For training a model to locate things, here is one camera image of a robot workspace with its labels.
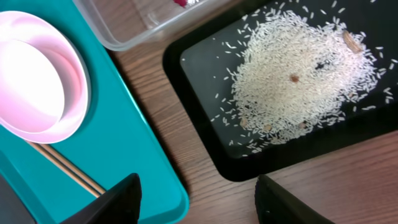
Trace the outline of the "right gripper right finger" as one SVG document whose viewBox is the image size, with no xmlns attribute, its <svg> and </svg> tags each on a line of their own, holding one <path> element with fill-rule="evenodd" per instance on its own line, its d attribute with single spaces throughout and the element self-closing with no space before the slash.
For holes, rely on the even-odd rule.
<svg viewBox="0 0 398 224">
<path fill-rule="evenodd" d="M 264 174 L 254 199 L 260 224 L 334 224 Z"/>
</svg>

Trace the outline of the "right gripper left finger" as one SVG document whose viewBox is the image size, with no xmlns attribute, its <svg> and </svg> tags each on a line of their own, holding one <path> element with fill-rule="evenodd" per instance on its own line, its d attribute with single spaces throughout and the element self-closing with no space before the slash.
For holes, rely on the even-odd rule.
<svg viewBox="0 0 398 224">
<path fill-rule="evenodd" d="M 132 173 L 62 224 L 137 224 L 142 189 Z"/>
</svg>

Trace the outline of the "small white bowl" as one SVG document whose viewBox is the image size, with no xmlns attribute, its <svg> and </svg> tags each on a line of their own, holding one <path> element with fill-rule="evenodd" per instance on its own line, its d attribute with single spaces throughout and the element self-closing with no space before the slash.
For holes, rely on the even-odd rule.
<svg viewBox="0 0 398 224">
<path fill-rule="evenodd" d="M 25 42 L 1 42 L 1 122 L 41 133 L 60 120 L 64 107 L 62 82 L 49 59 Z"/>
</svg>

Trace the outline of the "red snack wrapper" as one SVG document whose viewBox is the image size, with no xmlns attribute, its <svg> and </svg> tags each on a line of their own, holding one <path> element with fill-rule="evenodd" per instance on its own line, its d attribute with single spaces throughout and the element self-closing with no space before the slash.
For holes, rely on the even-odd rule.
<svg viewBox="0 0 398 224">
<path fill-rule="evenodd" d="M 183 8 L 186 8 L 198 4 L 200 0 L 173 0 L 173 2 Z"/>
</svg>

